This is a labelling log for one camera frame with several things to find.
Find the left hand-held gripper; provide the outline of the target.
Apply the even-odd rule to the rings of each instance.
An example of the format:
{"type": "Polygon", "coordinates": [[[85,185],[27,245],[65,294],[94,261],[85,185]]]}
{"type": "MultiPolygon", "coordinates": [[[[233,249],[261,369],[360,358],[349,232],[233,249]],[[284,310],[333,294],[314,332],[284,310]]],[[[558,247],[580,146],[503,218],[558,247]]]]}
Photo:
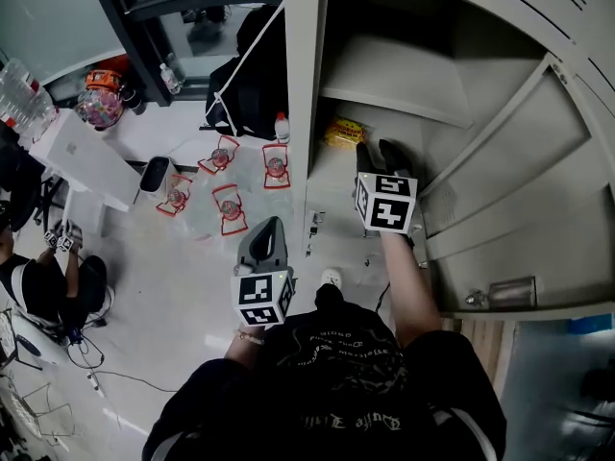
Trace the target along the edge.
{"type": "Polygon", "coordinates": [[[242,239],[231,278],[234,310],[246,327],[284,322],[295,294],[283,221],[270,217],[242,239]]]}

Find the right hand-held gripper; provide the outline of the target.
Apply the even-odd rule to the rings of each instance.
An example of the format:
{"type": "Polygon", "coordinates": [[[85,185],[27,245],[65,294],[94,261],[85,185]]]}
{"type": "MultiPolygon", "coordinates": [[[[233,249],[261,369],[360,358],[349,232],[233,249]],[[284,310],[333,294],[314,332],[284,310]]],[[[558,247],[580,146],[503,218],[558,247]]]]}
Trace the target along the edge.
{"type": "Polygon", "coordinates": [[[418,186],[412,162],[388,140],[380,139],[379,148],[387,175],[379,174],[364,142],[356,145],[356,210],[368,231],[408,233],[418,186]]]}

